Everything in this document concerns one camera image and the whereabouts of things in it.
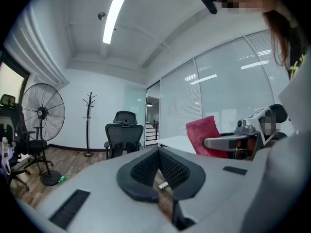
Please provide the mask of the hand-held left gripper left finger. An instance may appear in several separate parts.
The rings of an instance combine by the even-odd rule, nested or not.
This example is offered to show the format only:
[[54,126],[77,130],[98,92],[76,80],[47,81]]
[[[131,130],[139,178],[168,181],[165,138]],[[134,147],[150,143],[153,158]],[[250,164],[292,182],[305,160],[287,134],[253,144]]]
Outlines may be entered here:
[[70,233],[173,233],[175,227],[156,203],[135,201],[118,186],[119,168],[144,150],[92,164],[57,186],[36,206],[45,218],[77,189],[89,192],[67,230]]

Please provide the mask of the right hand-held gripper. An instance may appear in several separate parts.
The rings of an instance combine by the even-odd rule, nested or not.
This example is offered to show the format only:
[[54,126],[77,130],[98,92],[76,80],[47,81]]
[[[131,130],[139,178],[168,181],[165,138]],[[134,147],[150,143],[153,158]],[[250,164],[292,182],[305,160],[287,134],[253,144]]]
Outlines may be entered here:
[[247,159],[269,148],[279,140],[279,107],[268,106],[237,123],[235,134],[221,134],[219,137],[205,138],[203,145],[212,150],[244,151]]

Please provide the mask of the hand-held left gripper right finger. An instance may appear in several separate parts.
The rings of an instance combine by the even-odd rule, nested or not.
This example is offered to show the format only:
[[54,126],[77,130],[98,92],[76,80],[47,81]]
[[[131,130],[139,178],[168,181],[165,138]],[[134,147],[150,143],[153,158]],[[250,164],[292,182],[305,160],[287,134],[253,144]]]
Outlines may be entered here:
[[159,148],[159,169],[173,191],[171,222],[159,232],[238,233],[247,204],[235,198],[250,163]]

